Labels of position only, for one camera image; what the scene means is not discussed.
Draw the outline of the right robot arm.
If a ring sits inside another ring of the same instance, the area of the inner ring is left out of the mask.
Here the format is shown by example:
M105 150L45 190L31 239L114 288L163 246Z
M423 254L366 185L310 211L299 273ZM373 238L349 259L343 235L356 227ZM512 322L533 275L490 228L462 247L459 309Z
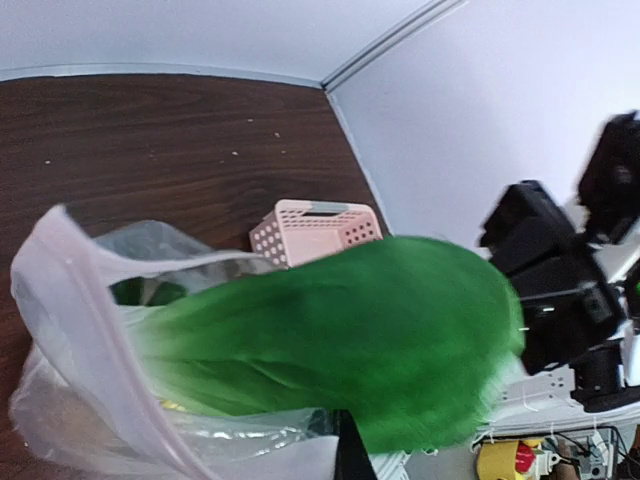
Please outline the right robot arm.
M570 367L570 393L586 412L639 400L623 377L635 357L614 335L624 322L639 331L639 262L610 274L598 253L620 246L639 222L639 113L604 125L577 188L586 218L576 226L536 180L509 185L483 225L481 247L510 280L523 308L530 375Z

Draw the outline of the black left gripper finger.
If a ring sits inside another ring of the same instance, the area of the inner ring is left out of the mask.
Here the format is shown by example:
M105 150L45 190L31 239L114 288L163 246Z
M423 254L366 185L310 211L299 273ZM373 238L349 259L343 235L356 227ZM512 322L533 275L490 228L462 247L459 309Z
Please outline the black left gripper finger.
M357 425L348 410L333 412L333 429L339 437L334 479L377 480Z

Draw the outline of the pink plastic basket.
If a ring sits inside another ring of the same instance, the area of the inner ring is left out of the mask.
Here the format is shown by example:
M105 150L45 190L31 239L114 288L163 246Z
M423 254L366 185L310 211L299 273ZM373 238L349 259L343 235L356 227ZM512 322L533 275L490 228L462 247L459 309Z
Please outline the pink plastic basket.
M249 233L254 252L295 267L383 237L364 204L282 199Z

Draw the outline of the green bok choy toy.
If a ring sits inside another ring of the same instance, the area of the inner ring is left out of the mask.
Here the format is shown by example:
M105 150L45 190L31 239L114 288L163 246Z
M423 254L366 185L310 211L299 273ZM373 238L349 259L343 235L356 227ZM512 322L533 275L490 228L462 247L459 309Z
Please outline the green bok choy toy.
M470 437L525 347L507 278L423 237L372 241L123 316L157 397L207 416L345 410L372 453Z

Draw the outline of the clear zip top bag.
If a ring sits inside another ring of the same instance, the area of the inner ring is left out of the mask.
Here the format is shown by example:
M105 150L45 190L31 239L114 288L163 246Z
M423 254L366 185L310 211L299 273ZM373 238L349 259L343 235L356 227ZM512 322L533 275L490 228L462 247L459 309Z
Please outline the clear zip top bag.
M223 419L163 409L127 336L138 311L110 293L135 277L197 292L270 268L163 222L91 238L63 206L51 208L11 265L11 293L34 344L10 417L31 451L109 479L332 478L338 437L322 411Z

